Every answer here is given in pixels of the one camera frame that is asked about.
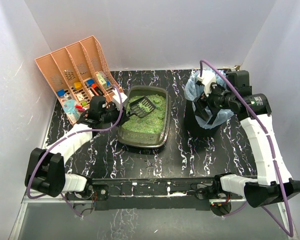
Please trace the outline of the dark green litter box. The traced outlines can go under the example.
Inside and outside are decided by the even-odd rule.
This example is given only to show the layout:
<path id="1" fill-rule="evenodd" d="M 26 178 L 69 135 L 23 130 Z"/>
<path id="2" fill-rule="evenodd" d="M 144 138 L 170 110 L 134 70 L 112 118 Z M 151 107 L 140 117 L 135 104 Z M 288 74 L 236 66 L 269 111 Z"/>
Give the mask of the dark green litter box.
<path id="1" fill-rule="evenodd" d="M 137 85 L 127 93 L 126 113 L 118 127 L 120 143 L 155 149 L 167 140 L 171 119 L 171 98 L 167 90 L 156 86 Z"/>

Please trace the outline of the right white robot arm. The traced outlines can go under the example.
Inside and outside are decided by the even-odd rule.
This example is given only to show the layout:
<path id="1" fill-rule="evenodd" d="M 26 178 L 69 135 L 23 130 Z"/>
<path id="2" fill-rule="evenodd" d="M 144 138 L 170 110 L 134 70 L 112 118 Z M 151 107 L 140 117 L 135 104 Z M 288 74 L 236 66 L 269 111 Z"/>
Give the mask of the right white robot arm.
<path id="1" fill-rule="evenodd" d="M 257 168 L 257 178 L 224 173 L 216 176 L 216 190 L 244 197 L 253 207 L 271 205 L 300 193 L 300 180 L 288 171 L 273 131 L 272 110 L 267 97 L 254 94 L 246 70 L 229 71 L 224 76 L 226 87 L 217 83 L 213 71 L 202 70 L 195 83 L 203 87 L 193 101 L 195 115 L 209 120 L 220 110 L 232 111 L 240 121 L 249 140 Z"/>

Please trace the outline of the black slotted litter scoop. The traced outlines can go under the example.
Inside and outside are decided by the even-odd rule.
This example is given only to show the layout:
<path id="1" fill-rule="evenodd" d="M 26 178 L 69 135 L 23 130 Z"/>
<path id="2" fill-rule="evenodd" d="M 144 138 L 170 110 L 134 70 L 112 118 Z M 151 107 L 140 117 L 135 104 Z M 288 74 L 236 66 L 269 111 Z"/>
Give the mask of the black slotted litter scoop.
<path id="1" fill-rule="evenodd" d="M 131 116 L 137 116 L 142 119 L 147 117 L 156 109 L 156 105 L 150 101 L 146 96 L 139 96 L 136 99 L 131 98 L 128 101 L 125 115 L 130 118 Z"/>

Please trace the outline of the orange black highlighter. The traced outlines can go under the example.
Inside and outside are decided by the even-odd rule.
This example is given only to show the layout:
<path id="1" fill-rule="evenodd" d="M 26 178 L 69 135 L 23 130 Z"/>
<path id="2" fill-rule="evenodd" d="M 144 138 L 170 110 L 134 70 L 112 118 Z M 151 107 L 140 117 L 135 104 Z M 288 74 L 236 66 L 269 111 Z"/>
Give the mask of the orange black highlighter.
<path id="1" fill-rule="evenodd" d="M 98 96 L 103 96 L 103 95 L 104 95 L 104 93 L 102 92 L 102 90 L 101 90 L 95 83 L 93 83 L 93 84 L 91 85 L 91 87 L 92 87 L 93 91 L 94 91 Z"/>

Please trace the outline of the yellow pencil sharpener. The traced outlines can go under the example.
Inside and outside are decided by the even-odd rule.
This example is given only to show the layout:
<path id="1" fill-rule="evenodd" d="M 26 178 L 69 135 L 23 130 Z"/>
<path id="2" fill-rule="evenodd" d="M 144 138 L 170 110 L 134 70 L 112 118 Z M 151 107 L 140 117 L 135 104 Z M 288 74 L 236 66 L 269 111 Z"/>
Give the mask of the yellow pencil sharpener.
<path id="1" fill-rule="evenodd" d="M 73 90 L 74 91 L 78 91 L 78 90 L 80 90 L 82 88 L 82 83 L 79 81 L 79 82 L 75 82 L 74 84 L 73 84 Z"/>

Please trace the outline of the black trash bin blue bag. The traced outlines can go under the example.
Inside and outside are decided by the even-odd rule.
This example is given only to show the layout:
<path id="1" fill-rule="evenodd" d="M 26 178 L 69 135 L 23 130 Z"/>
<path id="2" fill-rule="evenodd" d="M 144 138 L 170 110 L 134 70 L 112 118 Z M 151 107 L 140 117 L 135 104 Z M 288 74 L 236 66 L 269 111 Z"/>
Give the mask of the black trash bin blue bag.
<path id="1" fill-rule="evenodd" d="M 212 114 L 210 109 L 206 107 L 205 112 L 208 120 L 203 120 L 195 115 L 196 106 L 193 101 L 204 90 L 202 86 L 196 84 L 199 73 L 198 70 L 192 72 L 184 88 L 184 97 L 186 99 L 184 128 L 193 138 L 212 137 L 220 128 L 220 125 L 232 118 L 234 113 L 229 109 L 221 109 L 217 114 Z"/>

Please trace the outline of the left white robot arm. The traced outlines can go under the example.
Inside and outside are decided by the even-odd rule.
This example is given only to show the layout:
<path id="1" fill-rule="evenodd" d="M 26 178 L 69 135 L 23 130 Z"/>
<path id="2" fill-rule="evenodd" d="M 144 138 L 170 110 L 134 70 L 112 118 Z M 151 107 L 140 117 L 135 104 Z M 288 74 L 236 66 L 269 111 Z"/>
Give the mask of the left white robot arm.
<path id="1" fill-rule="evenodd" d="M 65 164 L 97 133 L 107 132 L 119 124 L 127 99 L 124 93 L 119 93 L 107 103 L 105 97 L 94 96 L 89 108 L 81 108 L 79 120 L 68 133 L 46 149 L 35 148 L 30 154 L 25 176 L 27 196 L 35 198 L 31 190 L 39 192 L 41 197 L 57 197 L 68 192 L 83 194 L 89 185 L 87 177 L 66 173 Z"/>

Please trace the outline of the peach plastic file organizer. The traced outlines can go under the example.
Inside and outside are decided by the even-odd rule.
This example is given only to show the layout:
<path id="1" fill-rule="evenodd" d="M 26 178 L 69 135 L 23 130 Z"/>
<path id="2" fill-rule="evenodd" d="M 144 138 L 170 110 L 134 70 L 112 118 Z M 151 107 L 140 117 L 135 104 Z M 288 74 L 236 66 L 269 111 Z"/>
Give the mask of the peach plastic file organizer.
<path id="1" fill-rule="evenodd" d="M 123 92 L 109 70 L 99 41 L 93 35 L 38 57 L 35 59 L 35 63 L 62 107 L 67 100 L 75 100 L 83 108 L 90 106 L 91 98 L 97 94 L 92 86 L 87 87 L 88 79 L 94 80 L 94 84 L 102 90 L 108 102 L 115 94 L 113 86 L 117 86 L 119 91 Z M 101 72 L 107 77 L 111 84 L 110 88 L 104 89 L 100 85 L 96 72 Z M 73 84 L 75 82 L 81 82 L 80 90 L 74 91 Z M 57 91 L 61 89 L 65 90 L 64 97 L 57 95 Z M 87 102 L 86 106 L 82 106 L 84 101 Z"/>

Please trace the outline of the light blue correction tape pack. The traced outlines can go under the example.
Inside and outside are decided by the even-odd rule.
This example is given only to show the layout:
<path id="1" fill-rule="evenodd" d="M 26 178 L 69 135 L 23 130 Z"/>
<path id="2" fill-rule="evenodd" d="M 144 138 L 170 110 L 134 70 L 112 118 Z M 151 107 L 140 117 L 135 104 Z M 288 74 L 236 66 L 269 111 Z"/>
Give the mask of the light blue correction tape pack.
<path id="1" fill-rule="evenodd" d="M 80 118 L 80 113 L 76 108 L 77 104 L 75 100 L 67 100 L 63 103 L 63 110 L 72 124 L 75 124 Z"/>

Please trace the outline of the green white eraser pack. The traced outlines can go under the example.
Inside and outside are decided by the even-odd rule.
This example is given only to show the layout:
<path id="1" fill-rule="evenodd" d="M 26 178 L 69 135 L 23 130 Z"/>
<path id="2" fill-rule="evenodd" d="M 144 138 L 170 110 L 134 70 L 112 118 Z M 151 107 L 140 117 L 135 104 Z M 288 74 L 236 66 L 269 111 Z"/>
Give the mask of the green white eraser pack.
<path id="1" fill-rule="evenodd" d="M 104 76 L 101 72 L 96 72 L 96 77 L 98 79 L 99 84 L 104 88 L 108 89 L 111 87 L 111 84 L 106 76 Z"/>

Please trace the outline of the green litter clumps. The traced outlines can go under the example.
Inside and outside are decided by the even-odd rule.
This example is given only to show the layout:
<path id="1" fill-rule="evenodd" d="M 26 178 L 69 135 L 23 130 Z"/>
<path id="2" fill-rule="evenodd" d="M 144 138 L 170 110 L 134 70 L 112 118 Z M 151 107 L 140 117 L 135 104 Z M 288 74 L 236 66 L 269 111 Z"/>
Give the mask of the green litter clumps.
<path id="1" fill-rule="evenodd" d="M 149 103 L 138 103 L 137 106 L 144 112 L 149 113 L 153 110 L 153 107 Z"/>

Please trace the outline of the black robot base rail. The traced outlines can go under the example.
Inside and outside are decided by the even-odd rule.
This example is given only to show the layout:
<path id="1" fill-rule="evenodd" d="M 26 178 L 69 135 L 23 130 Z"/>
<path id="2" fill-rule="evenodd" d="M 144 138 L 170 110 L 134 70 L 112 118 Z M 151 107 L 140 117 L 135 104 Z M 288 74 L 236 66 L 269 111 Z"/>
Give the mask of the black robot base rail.
<path id="1" fill-rule="evenodd" d="M 65 194 L 67 200 L 90 204 L 95 211 L 117 209 L 195 209 L 209 211 L 211 206 L 244 199 L 234 193 L 214 192 L 212 177 L 173 178 L 93 178 L 84 192 Z"/>

